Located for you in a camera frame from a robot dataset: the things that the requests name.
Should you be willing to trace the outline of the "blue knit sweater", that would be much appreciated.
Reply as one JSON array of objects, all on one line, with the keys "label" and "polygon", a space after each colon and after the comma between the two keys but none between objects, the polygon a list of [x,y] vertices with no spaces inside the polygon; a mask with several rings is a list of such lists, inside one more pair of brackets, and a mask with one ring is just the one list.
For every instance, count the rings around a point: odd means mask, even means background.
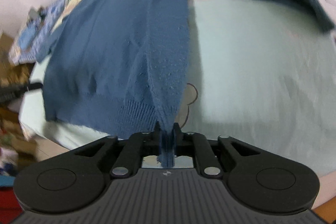
[{"label": "blue knit sweater", "polygon": [[[296,2],[330,31],[318,0]],[[82,0],[37,55],[47,121],[83,125],[123,139],[160,126],[159,151],[174,165],[173,123],[186,86],[188,0]]]}]

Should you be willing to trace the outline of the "blue patterned pillow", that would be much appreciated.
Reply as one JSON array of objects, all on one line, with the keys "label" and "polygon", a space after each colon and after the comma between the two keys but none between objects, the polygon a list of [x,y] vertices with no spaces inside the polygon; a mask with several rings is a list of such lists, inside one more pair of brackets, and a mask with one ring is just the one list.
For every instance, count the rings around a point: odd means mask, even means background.
[{"label": "blue patterned pillow", "polygon": [[49,6],[30,10],[27,22],[21,26],[9,50],[8,59],[11,64],[21,65],[36,61],[41,46],[69,1],[56,0]]}]

